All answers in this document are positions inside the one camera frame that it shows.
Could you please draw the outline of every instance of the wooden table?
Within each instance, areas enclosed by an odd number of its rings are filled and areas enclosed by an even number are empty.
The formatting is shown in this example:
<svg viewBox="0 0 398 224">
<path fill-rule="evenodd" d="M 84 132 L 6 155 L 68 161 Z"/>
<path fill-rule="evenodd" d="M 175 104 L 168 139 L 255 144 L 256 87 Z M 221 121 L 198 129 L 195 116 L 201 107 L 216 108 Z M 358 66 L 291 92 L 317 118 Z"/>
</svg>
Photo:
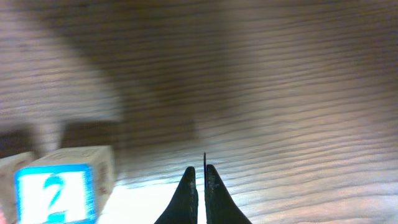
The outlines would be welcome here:
<svg viewBox="0 0 398 224">
<path fill-rule="evenodd" d="M 398 212 L 397 9 L 0 0 L 2 134 L 26 127 L 40 154 L 112 144 L 100 223 L 153 223 L 186 166 L 205 223 L 203 152 L 253 223 L 382 223 Z"/>
</svg>

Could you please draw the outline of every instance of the white cube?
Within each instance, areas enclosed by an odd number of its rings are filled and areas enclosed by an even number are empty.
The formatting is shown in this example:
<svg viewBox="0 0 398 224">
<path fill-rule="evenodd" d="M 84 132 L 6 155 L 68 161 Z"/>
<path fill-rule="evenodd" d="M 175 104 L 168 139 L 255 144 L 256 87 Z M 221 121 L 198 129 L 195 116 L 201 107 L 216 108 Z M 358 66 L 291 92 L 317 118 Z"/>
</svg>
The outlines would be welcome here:
<svg viewBox="0 0 398 224">
<path fill-rule="evenodd" d="M 33 160 L 31 152 L 0 159 L 0 205 L 7 223 L 17 221 L 14 174 Z"/>
<path fill-rule="evenodd" d="M 113 189 L 113 152 L 110 146 L 59 149 L 16 179 L 21 224 L 94 223 Z"/>
</svg>

